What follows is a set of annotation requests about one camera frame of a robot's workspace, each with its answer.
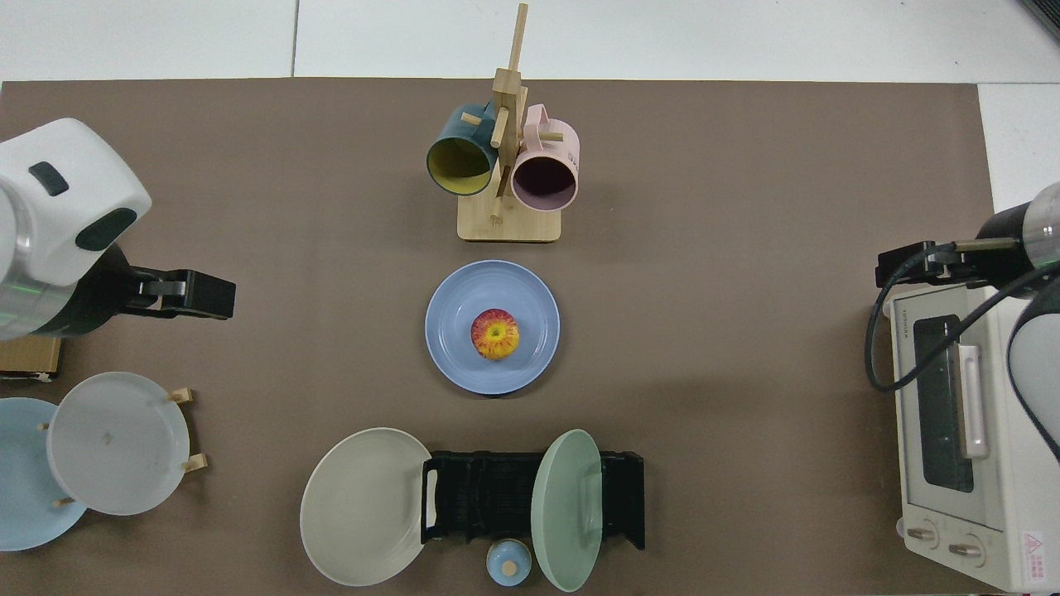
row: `dark teal mug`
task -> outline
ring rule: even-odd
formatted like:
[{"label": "dark teal mug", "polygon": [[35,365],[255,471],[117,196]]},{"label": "dark teal mug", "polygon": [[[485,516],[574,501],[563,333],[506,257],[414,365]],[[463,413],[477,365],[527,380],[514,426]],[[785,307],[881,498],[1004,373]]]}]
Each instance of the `dark teal mug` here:
[{"label": "dark teal mug", "polygon": [[496,123],[492,102],[455,109],[427,151],[430,179],[453,194],[482,192],[497,163],[497,150],[490,146]]}]

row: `blue plate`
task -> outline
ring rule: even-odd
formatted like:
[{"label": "blue plate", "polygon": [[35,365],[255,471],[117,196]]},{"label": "blue plate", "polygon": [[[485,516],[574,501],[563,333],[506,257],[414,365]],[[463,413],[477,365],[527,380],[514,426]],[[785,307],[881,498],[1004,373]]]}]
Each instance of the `blue plate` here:
[{"label": "blue plate", "polygon": [[[471,325],[490,309],[508,311],[519,326],[512,355],[489,361],[471,341]],[[548,367],[560,344],[560,309],[545,282],[509,261],[478,261],[453,271],[427,305],[427,350],[460,387],[484,396],[525,387]]]},{"label": "blue plate", "polygon": [[0,400],[0,551],[24,550],[51,542],[85,512],[66,497],[48,466],[47,432],[55,406],[30,398]]}]

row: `white plate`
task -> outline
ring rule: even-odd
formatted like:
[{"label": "white plate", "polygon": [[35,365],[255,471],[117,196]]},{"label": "white plate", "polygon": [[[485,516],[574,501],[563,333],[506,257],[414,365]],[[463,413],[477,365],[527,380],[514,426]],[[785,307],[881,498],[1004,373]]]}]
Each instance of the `white plate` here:
[{"label": "white plate", "polygon": [[603,541],[603,468],[588,433],[552,442],[534,478],[530,536],[542,573],[564,592],[585,584]]},{"label": "white plate", "polygon": [[416,437],[395,428],[361,431],[324,455],[299,515],[302,545],[320,573],[343,585],[372,585],[416,559],[428,459]]},{"label": "white plate", "polygon": [[131,372],[104,372],[71,389],[48,432],[48,462],[63,490],[111,515],[142,513],[173,494],[189,440],[167,396]]}]

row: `black dish rack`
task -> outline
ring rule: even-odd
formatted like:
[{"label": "black dish rack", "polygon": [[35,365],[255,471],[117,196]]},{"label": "black dish rack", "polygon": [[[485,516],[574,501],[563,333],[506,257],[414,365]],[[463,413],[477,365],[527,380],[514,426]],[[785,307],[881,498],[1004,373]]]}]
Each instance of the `black dish rack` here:
[{"label": "black dish rack", "polygon": [[[449,534],[518,538],[530,534],[530,502],[544,453],[431,452],[423,463],[420,542]],[[623,536],[644,549],[644,459],[633,452],[600,452],[603,538]],[[432,526],[427,527],[427,481],[437,473]]]}]

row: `oven handle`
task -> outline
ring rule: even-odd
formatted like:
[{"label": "oven handle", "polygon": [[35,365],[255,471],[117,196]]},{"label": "oven handle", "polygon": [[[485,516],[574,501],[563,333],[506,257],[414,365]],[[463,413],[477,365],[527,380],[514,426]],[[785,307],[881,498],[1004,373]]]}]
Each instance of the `oven handle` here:
[{"label": "oven handle", "polygon": [[983,374],[979,370],[979,347],[957,345],[957,369],[960,371],[960,451],[969,459],[990,455],[986,422],[983,415]]}]

